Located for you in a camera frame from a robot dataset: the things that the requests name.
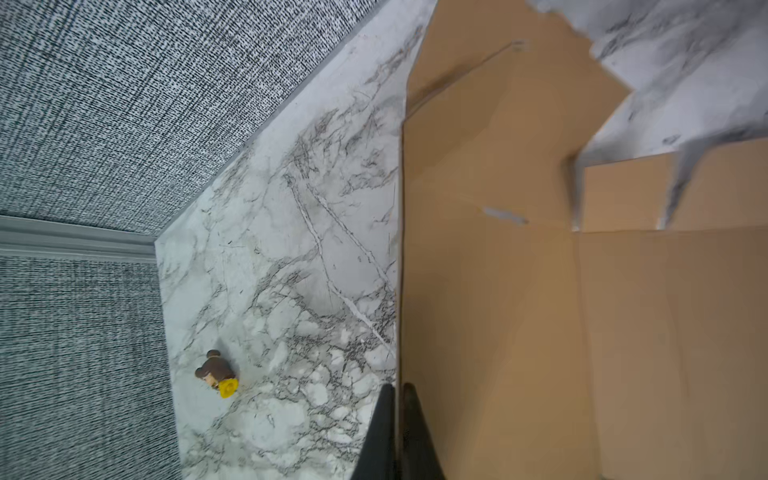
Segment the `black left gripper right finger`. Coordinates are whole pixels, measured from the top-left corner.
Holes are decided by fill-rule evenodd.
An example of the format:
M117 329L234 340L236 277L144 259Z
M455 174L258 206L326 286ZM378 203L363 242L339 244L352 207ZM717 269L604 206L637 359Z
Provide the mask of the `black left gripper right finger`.
M403 385L401 472L405 480L444 480L420 400L412 383Z

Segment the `brown cardboard box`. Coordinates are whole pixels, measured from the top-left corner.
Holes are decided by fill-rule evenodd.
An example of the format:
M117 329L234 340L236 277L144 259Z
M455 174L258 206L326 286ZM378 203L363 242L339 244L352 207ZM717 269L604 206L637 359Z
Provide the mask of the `brown cardboard box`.
M767 475L767 124L638 152L571 3L441 1L407 85L398 389L445 479Z

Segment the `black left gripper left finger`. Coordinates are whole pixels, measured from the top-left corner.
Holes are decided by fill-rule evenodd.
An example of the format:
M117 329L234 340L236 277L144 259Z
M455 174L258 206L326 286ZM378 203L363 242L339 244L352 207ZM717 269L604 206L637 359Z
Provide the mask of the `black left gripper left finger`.
M395 387L384 384L351 480L393 480L395 460Z

